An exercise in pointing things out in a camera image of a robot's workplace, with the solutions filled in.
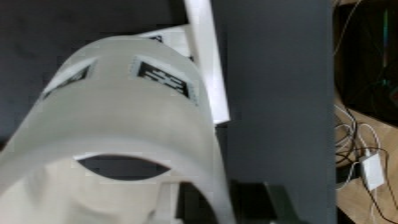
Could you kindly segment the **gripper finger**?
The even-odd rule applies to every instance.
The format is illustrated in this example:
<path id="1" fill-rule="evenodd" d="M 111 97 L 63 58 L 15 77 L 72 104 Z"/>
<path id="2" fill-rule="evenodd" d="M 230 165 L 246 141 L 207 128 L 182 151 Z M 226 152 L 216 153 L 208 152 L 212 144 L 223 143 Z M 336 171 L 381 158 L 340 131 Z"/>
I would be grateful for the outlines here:
<path id="1" fill-rule="evenodd" d="M 297 215 L 281 185 L 233 181 L 230 195 L 237 224 L 310 224 Z"/>

